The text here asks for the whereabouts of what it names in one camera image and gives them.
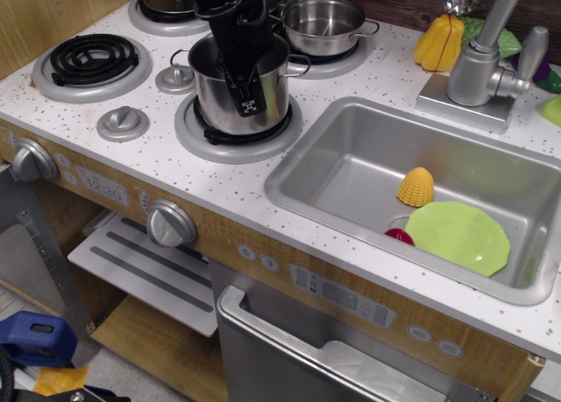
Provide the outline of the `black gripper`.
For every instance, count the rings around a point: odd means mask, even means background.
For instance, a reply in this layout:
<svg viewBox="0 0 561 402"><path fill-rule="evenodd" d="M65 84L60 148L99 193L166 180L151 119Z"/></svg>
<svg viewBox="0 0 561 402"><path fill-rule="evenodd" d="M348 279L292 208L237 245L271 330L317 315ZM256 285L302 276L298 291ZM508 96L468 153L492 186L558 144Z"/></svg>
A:
<svg viewBox="0 0 561 402"><path fill-rule="evenodd" d="M259 61L274 49L264 0L238 0L209 11L209 24L227 75L229 93L241 117L266 110Z"/></svg>

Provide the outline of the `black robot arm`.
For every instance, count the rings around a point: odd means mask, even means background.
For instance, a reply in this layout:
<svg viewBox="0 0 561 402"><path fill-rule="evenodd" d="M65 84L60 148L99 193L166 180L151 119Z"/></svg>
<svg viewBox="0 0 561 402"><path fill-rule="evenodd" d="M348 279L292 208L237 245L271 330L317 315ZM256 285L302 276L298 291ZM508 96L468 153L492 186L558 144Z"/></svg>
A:
<svg viewBox="0 0 561 402"><path fill-rule="evenodd" d="M266 0L195 0L195 15L209 23L218 67L242 117L266 110L259 62L274 50Z"/></svg>

